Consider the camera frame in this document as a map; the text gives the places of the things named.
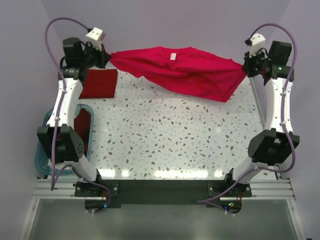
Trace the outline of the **bright pink-red t-shirt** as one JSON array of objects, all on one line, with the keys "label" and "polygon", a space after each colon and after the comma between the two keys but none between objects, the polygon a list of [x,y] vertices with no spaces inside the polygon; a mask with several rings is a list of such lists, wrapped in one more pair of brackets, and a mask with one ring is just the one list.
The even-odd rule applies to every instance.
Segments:
[{"label": "bright pink-red t-shirt", "polygon": [[193,47],[117,51],[110,61],[119,70],[171,92],[222,103],[246,77],[241,64]]}]

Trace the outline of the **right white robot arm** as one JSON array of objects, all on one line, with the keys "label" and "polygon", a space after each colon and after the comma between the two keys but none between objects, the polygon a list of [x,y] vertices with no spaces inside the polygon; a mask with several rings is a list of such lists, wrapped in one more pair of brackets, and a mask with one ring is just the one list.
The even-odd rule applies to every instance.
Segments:
[{"label": "right white robot arm", "polygon": [[263,78],[267,96],[264,129],[248,145],[248,157],[232,168],[223,180],[223,192],[230,197],[245,189],[262,170],[274,171],[289,156],[294,156],[300,137],[293,133],[290,116],[290,94],[294,70],[287,65],[292,45],[273,41],[269,51],[263,46],[252,46],[254,55],[245,53],[243,71],[248,77]]}]

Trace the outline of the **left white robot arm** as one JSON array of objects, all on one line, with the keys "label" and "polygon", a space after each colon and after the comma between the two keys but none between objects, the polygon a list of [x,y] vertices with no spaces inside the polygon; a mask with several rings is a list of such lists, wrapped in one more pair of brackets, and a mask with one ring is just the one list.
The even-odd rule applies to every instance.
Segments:
[{"label": "left white robot arm", "polygon": [[92,67],[104,69],[111,56],[100,39],[88,37],[86,42],[77,37],[62,42],[64,57],[56,63],[58,93],[53,111],[44,126],[37,129],[37,137],[51,161],[52,182],[57,181],[56,164],[70,167],[75,174],[88,181],[86,191],[99,196],[104,184],[97,180],[98,171],[85,156],[85,145],[74,129],[78,100]]}]

